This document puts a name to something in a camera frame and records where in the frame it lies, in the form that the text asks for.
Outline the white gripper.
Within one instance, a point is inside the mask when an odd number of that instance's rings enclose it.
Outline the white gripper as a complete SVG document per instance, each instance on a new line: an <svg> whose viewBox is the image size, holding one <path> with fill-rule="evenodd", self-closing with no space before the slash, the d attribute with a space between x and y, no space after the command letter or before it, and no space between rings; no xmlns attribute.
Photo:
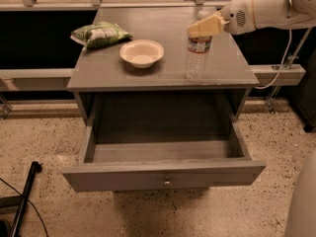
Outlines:
<svg viewBox="0 0 316 237"><path fill-rule="evenodd" d="M197 18L188 26L188 37L212 37L223 30L231 35L242 35L256 29L254 0L231 0L220 10L220 14L199 11Z"/></svg>

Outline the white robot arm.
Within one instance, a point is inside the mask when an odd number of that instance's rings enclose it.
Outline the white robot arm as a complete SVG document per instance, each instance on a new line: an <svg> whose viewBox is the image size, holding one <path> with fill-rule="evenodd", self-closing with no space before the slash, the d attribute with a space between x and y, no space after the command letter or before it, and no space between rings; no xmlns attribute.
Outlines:
<svg viewBox="0 0 316 237"><path fill-rule="evenodd" d="M242 35L263 28L298 30L316 26L316 0L231 0L214 13L200 11L188 27L190 38L225 31Z"/></svg>

